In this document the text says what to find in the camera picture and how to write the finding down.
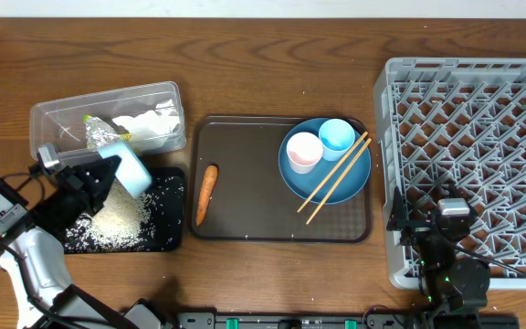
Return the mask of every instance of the cup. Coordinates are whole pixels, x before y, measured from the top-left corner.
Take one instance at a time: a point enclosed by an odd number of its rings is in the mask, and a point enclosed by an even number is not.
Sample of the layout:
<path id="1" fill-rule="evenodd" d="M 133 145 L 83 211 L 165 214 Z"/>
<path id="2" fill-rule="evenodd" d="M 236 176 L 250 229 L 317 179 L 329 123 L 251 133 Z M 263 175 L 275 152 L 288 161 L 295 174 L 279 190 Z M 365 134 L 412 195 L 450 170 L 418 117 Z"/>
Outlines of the cup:
<path id="1" fill-rule="evenodd" d="M 354 129 L 352 126 L 341 119 L 330 119 L 320 127 L 319 132 L 321 145 L 326 161 L 336 161 L 340 159 L 346 151 L 354 144 Z"/>
<path id="2" fill-rule="evenodd" d="M 289 166 L 298 174 L 307 174 L 320 161 L 323 154 L 320 139 L 313 133 L 296 133 L 286 147 Z"/>

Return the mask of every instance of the chopstick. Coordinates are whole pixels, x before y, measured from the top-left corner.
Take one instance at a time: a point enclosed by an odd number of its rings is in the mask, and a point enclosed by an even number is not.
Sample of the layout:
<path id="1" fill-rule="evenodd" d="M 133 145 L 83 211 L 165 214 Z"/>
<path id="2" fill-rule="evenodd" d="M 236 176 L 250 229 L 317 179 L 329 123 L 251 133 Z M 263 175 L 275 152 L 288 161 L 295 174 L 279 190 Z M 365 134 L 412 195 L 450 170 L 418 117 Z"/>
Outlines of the chopstick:
<path id="1" fill-rule="evenodd" d="M 324 204 L 326 203 L 326 201 L 328 200 L 328 198 L 332 195 L 332 192 L 334 192 L 334 190 L 336 189 L 336 187 L 338 187 L 338 185 L 340 184 L 340 182 L 344 179 L 344 177 L 346 176 L 346 174 L 348 174 L 348 172 L 351 170 L 352 166 L 356 163 L 356 161 L 361 157 L 361 155 L 363 154 L 364 150 L 366 150 L 366 147 L 369 145 L 369 143 L 371 142 L 371 139 L 367 139 L 366 140 L 366 143 L 364 143 L 363 147 L 361 148 L 361 150 L 354 156 L 353 160 L 348 164 L 348 166 L 346 167 L 346 169 L 344 169 L 344 172 L 342 172 L 342 174 L 340 175 L 340 177 L 338 177 L 338 180 L 336 181 L 336 183 L 334 183 L 334 186 L 330 189 L 330 191 L 328 191 L 328 194 L 323 198 L 323 200 L 320 202 L 320 204 L 318 205 L 318 207 L 316 207 L 316 210 L 314 210 L 314 212 L 311 214 L 310 216 L 310 219 L 308 219 L 308 221 L 306 222 L 306 225 L 310 224 L 311 220 L 314 218 L 314 216 L 316 216 L 316 214 L 318 214 L 318 211 L 320 211 L 320 209 L 322 208 L 322 206 L 324 206 Z"/>
<path id="2" fill-rule="evenodd" d="M 354 143 L 352 146 L 351 146 L 351 149 L 348 150 L 348 152 L 342 157 L 342 159 L 340 159 L 340 161 L 338 162 L 338 164 L 336 164 L 334 166 L 334 168 L 332 168 L 332 170 L 326 175 L 326 177 L 321 181 L 321 183 L 318 185 L 318 187 L 316 187 L 316 189 L 311 192 L 310 196 L 308 196 L 308 198 L 306 199 L 306 201 L 303 202 L 303 205 L 301 205 L 300 209 L 298 209 L 298 212 L 300 212 L 315 196 L 316 194 L 318 193 L 318 191 L 320 191 L 320 189 L 324 186 L 324 184 L 326 184 L 326 182 L 328 182 L 328 180 L 330 179 L 330 177 L 332 177 L 332 175 L 334 175 L 334 173 L 336 173 L 336 170 L 338 170 L 338 168 L 340 168 L 340 166 L 344 163 L 344 161 L 346 160 L 346 158 L 348 158 L 348 156 L 350 154 L 352 154 L 352 151 L 356 150 L 356 147 L 358 147 L 358 145 L 360 145 L 360 143 L 363 141 L 364 137 L 366 137 L 366 135 L 368 134 L 368 132 L 364 132 L 363 135 L 361 137 L 359 137 L 358 141 L 356 141 L 356 143 Z"/>

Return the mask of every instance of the blue plate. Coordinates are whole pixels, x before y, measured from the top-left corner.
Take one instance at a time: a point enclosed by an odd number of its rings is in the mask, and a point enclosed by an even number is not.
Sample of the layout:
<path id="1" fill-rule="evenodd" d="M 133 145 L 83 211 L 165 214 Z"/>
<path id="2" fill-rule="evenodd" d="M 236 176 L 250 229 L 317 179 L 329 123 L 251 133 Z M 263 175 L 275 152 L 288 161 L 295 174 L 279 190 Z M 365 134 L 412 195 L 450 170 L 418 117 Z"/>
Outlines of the blue plate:
<path id="1" fill-rule="evenodd" d="M 311 170 L 311 172 L 301 175 L 296 174 L 291 167 L 289 166 L 288 152 L 286 150 L 288 140 L 291 136 L 296 133 L 313 133 L 316 136 L 320 131 L 320 127 L 323 123 L 328 121 L 328 118 L 318 118 L 307 120 L 295 126 L 283 139 L 281 147 L 279 148 L 279 171 L 281 172 L 281 177 L 285 181 L 285 184 L 302 199 L 308 198 L 311 192 L 316 189 L 318 184 L 326 177 L 326 175 L 332 170 L 332 168 L 338 164 L 338 161 L 326 161 L 321 159 L 318 164 Z M 358 140 L 360 134 L 356 131 L 355 140 Z M 334 185 L 338 177 L 342 174 L 344 169 L 352 161 L 358 150 L 361 149 L 364 142 L 356 148 L 355 151 L 344 161 L 344 163 L 338 168 L 336 173 L 332 175 L 330 180 L 326 182 L 324 187 L 316 194 L 316 196 L 311 200 L 313 203 L 320 203 L 323 198 L 326 196 L 328 191 Z M 351 168 L 351 171 L 348 172 L 348 175 L 340 182 L 338 187 L 334 190 L 334 193 L 326 201 L 327 205 L 333 205 L 341 203 L 348 200 L 349 198 L 355 196 L 359 193 L 364 184 L 366 184 L 369 174 L 371 173 L 371 154 L 369 150 L 365 150 L 363 155 L 356 161 L 356 164 Z"/>

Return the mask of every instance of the wooden table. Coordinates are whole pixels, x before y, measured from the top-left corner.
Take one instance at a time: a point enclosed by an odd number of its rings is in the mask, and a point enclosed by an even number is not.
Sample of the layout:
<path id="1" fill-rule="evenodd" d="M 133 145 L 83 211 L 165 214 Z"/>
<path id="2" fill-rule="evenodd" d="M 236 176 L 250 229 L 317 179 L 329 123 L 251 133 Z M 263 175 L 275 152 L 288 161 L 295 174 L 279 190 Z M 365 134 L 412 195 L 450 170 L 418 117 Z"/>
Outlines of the wooden table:
<path id="1" fill-rule="evenodd" d="M 351 116 L 373 139 L 373 84 L 392 57 L 526 58 L 526 21 L 0 19 L 0 175 L 25 171 L 29 109 L 69 96 L 175 81 L 188 146 L 147 159 L 187 171 L 209 114 Z M 417 292 L 387 278 L 383 175 L 373 155 L 373 235 L 362 245 L 210 242 L 184 233 L 172 253 L 67 256 L 74 282 L 115 309 L 139 298 L 164 311 L 363 313 L 406 309 Z M 0 328 L 16 325 L 0 271 Z M 526 292 L 490 292 L 486 312 L 516 314 Z"/>

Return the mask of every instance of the white plastic crate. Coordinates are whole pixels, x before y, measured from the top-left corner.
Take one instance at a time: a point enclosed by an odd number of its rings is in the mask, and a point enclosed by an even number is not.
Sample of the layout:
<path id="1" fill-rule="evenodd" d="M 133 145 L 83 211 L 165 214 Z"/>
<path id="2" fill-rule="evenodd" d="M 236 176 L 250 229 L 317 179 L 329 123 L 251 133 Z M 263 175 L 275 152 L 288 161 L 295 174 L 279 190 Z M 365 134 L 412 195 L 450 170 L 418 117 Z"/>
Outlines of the white plastic crate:
<path id="1" fill-rule="evenodd" d="M 480 215 L 462 246 L 526 271 L 526 59 L 392 58 L 373 95 L 385 223 L 396 186 L 422 218 L 453 182 Z M 399 238 L 385 232 L 389 278 L 417 289 L 418 254 Z M 491 289 L 526 289 L 502 276 Z"/>

